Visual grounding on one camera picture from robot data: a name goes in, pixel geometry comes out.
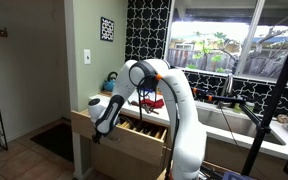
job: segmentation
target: framed picture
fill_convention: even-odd
[[[101,17],[101,40],[113,42],[114,39],[114,21]]]

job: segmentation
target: white wall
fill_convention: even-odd
[[[124,64],[127,0],[65,0],[71,108],[87,108],[88,97],[96,95],[111,71]],[[113,42],[100,40],[100,19],[114,21]],[[91,50],[89,65],[83,50]]]
[[[69,117],[63,0],[0,0],[0,105],[8,140]]]

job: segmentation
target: cabinet door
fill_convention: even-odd
[[[91,166],[117,180],[155,180],[161,172],[160,166],[94,143],[91,144]]]
[[[249,150],[246,148],[238,148],[234,144],[207,138],[204,160],[236,172],[241,172],[248,152]],[[285,163],[285,159],[259,153],[250,176],[257,179],[288,179],[288,176],[283,171]]]

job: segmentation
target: black stand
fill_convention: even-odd
[[[241,106],[241,109],[250,117],[251,120],[257,125],[257,133],[256,137],[254,138],[251,150],[249,151],[248,157],[246,159],[246,162],[244,164],[242,175],[248,176],[252,170],[253,164],[255,162],[256,156],[261,148],[263,139],[265,137],[266,133],[270,133],[270,123],[272,121],[272,117],[274,115],[275,109],[278,105],[278,102],[282,96],[283,90],[285,89],[285,86],[288,81],[288,55],[286,57],[284,66],[282,68],[281,74],[279,75],[275,88],[272,92],[271,99],[269,101],[269,106],[265,109],[264,116],[262,121],[254,115],[253,113],[248,112],[249,110],[245,108],[243,105]]]

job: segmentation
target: faucet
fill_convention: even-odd
[[[233,79],[234,79],[233,74],[229,73],[225,79],[223,89],[222,89],[220,96],[228,96],[228,95],[232,94]],[[230,107],[231,103],[223,103],[223,102],[219,101],[216,107],[220,109],[221,107],[224,107],[224,106]]]

